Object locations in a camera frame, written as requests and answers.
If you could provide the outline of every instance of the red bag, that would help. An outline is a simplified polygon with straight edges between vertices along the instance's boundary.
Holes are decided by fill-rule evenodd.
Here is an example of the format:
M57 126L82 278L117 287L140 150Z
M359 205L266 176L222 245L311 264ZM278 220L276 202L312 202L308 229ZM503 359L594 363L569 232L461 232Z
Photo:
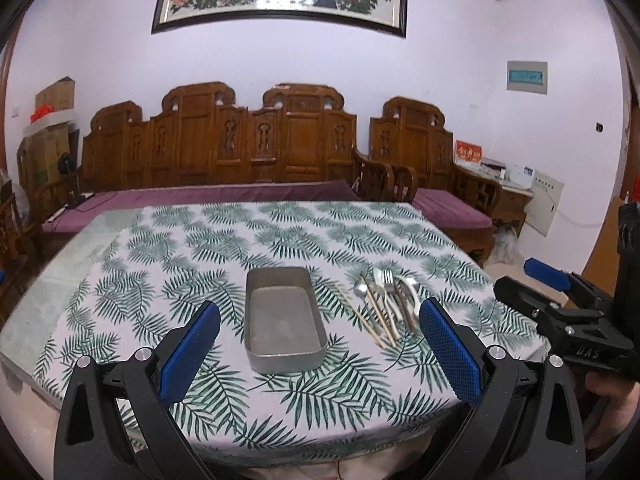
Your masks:
M36 108L36 111L31 115L31 122L34 123L38 119L43 118L45 115L48 115L54 111L53 106L51 105L42 105Z

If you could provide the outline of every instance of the wooden armrest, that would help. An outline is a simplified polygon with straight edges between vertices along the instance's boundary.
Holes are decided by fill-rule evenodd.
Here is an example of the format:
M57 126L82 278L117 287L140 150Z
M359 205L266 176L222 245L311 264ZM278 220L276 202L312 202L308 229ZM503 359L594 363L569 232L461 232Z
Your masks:
M42 224L68 202L68 194L76 189L76 179L82 182L82 167L56 182L39 187L33 194L33 218Z
M353 149L353 190L368 202L391 202L394 172L389 164L374 162Z
M491 216L500 200L502 186L488 176L479 175L454 164L449 190L474 209Z
M394 170L394 202L414 201L415 192L418 191L418 172L411 166L393 164Z

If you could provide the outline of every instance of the wooden sofa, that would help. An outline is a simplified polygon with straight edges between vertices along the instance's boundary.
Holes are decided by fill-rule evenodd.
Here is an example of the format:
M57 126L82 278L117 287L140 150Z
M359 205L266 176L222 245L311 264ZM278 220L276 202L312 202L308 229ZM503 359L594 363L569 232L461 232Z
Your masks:
M171 90L148 121L133 102L109 106L92 119L81 169L37 190L34 209L47 237L64 241L105 208L127 204L391 200L391 166L357 152L356 116L343 108L334 88L285 83L250 111L236 106L235 92L221 82ZM108 202L92 198L45 222L76 178Z
M453 163L453 135L432 104L394 97L370 121L369 158L391 164L397 200L412 203L482 265L493 247L488 212L500 185Z

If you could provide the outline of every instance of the purple seat cushion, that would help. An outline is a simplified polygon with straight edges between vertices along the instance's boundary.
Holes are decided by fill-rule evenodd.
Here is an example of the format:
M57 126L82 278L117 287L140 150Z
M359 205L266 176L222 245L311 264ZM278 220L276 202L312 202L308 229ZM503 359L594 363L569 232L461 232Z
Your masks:
M344 180L300 184L239 184L230 186L160 187L97 193L77 209L53 222L47 233L78 233L105 211L146 206L208 204L220 202L356 202L359 197Z
M487 215L442 189L419 187L412 205L439 228L487 229L493 224Z

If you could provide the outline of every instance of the rectangular metal container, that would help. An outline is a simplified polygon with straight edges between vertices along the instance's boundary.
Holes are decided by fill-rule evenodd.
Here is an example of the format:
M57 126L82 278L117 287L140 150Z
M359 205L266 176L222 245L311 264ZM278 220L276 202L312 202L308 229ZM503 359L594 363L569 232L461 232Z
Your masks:
M326 331L308 270L252 269L246 276L244 347L261 374L318 368L327 348Z

